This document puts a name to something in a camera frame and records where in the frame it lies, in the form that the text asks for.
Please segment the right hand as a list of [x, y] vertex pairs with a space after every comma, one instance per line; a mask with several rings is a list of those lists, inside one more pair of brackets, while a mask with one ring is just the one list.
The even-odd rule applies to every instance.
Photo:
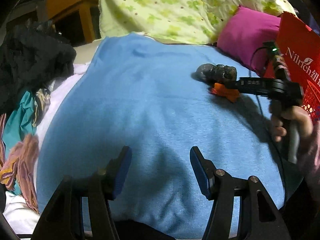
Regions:
[[287, 135], [287, 129], [284, 127], [284, 120], [294, 121], [298, 126], [299, 143], [309, 141], [313, 132], [313, 123], [308, 113], [299, 106], [293, 106], [281, 114], [275, 114], [276, 106], [269, 106], [271, 113], [271, 134], [275, 142], [281, 142]]

